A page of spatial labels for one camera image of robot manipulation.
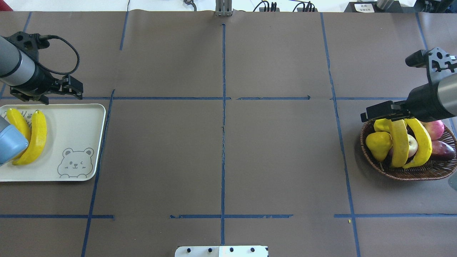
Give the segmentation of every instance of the yellow banana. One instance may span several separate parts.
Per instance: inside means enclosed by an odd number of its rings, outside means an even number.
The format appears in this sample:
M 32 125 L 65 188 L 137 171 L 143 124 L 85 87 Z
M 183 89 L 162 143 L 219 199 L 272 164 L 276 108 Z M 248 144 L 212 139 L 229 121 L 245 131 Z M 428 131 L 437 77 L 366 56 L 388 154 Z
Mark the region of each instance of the yellow banana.
M 413 130 L 417 141 L 417 152 L 412 161 L 403 166 L 404 169 L 424 165 L 430 158 L 432 147 L 431 138 L 427 130 L 419 120 L 405 119 L 406 123 Z
M 6 110 L 6 116 L 12 125 L 16 127 L 17 130 L 27 139 L 30 143 L 30 128 L 27 125 L 27 121 L 24 116 L 16 109 L 9 108 Z M 20 154 L 16 155 L 14 159 L 20 158 L 25 153 L 25 150 L 22 151 Z
M 32 115 L 30 144 L 24 154 L 19 159 L 13 161 L 13 165 L 26 165 L 35 161 L 43 152 L 47 134 L 46 117 L 41 111 L 36 110 Z
M 390 135 L 392 136 L 392 163 L 391 167 L 398 168 L 403 166 L 408 160 L 408 132 L 403 120 L 389 122 Z
M 382 132 L 382 131 L 385 131 L 385 132 L 390 132 L 390 129 L 389 129 L 389 124 L 390 124 L 391 120 L 389 119 L 377 119 L 374 121 L 374 131 L 376 132 Z

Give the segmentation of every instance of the cable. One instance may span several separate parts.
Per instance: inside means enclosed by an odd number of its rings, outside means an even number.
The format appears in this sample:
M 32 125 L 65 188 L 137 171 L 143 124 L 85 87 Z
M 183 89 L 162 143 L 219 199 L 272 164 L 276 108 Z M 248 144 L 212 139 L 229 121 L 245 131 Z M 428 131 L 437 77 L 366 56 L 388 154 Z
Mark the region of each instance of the cable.
M 74 53 L 76 54 L 76 65 L 75 65 L 75 67 L 74 67 L 71 71 L 69 71 L 69 72 L 58 72 L 58 71 L 54 71 L 54 70 L 48 69 L 48 68 L 44 67 L 43 64 L 41 64 L 40 62 L 38 62 L 38 60 L 37 60 L 37 65 L 40 66 L 41 68 L 43 68 L 43 69 L 45 69 L 45 70 L 51 72 L 51 73 L 54 73 L 54 74 L 59 74 L 59 75 L 70 75 L 70 74 L 74 73 L 74 72 L 78 69 L 78 67 L 79 67 L 79 65 L 80 65 L 80 54 L 78 53 L 78 51 L 76 51 L 76 49 L 75 49 L 67 40 L 65 40 L 65 39 L 63 39 L 63 38 L 61 38 L 61 37 L 59 37 L 59 36 L 54 36 L 54 35 L 40 36 L 40 40 L 48 40 L 48 39 L 60 39 L 60 40 L 62 40 L 65 44 L 67 44 L 67 45 L 74 51 Z M 28 57 L 30 57 L 32 60 L 34 60 L 34 58 L 32 57 L 31 54 L 28 54 L 27 52 L 23 52 L 23 53 L 25 53 Z
M 305 1 L 300 1 L 300 0 L 290 0 L 290 1 L 294 1 L 294 2 L 299 2 L 295 8 L 293 9 L 292 12 L 294 12 L 296 10 L 296 8 L 300 5 L 300 4 L 303 4 L 303 9 L 302 9 L 302 12 L 314 12 L 316 11 L 316 7 L 314 6 L 313 3 L 311 3 L 311 1 L 309 2 L 305 2 Z
M 194 0 L 184 0 L 184 3 L 186 5 L 192 5 L 192 7 L 194 7 L 194 11 L 197 11 L 197 6 L 195 5 Z
M 301 2 L 301 3 L 298 3 L 298 4 L 295 6 L 295 8 L 292 10 L 292 12 L 295 12 L 295 10 L 297 9 L 297 7 L 298 7 L 299 5 L 303 5 L 303 9 L 305 9 L 305 3 L 304 3 L 304 2 Z
M 304 9 L 302 10 L 302 12 L 305 12 L 305 10 L 306 10 L 306 12 L 307 12 L 308 10 L 311 10 L 311 2 L 308 2 L 308 4 L 306 5 L 306 8 L 304 8 Z
M 262 1 L 262 2 L 260 2 L 260 3 L 254 8 L 253 11 L 255 11 L 262 3 L 263 3 L 264 6 L 265 6 L 265 11 L 267 11 L 267 10 L 270 9 L 270 3 L 269 3 L 268 1 Z

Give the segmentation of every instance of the apple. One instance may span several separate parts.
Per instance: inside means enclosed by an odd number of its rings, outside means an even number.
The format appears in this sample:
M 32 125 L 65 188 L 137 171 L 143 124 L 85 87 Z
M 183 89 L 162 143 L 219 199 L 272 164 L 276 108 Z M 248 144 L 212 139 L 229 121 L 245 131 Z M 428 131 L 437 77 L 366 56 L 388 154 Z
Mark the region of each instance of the apple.
M 412 157 L 413 155 L 416 154 L 417 152 L 417 141 L 416 139 L 408 134 L 408 144 L 409 144 L 409 151 L 408 151 L 408 158 Z M 389 155 L 390 157 L 393 156 L 393 147 L 390 149 L 389 151 Z
M 424 122 L 423 124 L 432 141 L 438 140 L 444 133 L 444 123 L 441 120 Z

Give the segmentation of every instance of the table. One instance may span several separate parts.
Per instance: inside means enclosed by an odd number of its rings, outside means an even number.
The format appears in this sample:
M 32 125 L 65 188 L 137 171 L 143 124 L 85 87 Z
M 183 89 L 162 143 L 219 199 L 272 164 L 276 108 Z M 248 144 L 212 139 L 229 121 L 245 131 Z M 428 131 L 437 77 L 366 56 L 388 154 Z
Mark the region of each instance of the table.
M 404 58 L 457 53 L 447 14 L 0 12 L 2 36 L 59 35 L 84 99 L 109 114 L 86 182 L 0 186 L 2 256 L 452 256 L 448 179 L 397 182 L 358 153 L 367 106 L 427 82 Z M 75 58 L 59 41 L 49 68 Z M 0 104 L 18 103 L 3 86 Z M 455 118 L 445 121 L 456 124 Z

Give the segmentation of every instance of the wicker basket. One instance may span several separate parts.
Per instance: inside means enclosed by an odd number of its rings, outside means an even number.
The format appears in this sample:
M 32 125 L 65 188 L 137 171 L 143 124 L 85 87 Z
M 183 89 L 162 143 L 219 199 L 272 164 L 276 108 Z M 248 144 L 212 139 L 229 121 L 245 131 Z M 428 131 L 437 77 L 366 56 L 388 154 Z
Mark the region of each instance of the wicker basket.
M 419 167 L 412 167 L 409 169 L 403 168 L 390 168 L 390 162 L 392 158 L 387 158 L 380 164 L 371 154 L 365 139 L 371 133 L 374 133 L 373 127 L 374 121 L 368 121 L 363 124 L 360 132 L 360 144 L 362 146 L 362 152 L 368 163 L 377 170 L 379 173 L 396 180 L 438 180 L 451 175 L 457 168 L 457 157 L 450 161 L 428 161 L 424 165 Z M 456 150 L 457 139 L 450 129 L 445 125 L 444 133 L 439 140 L 450 145 Z

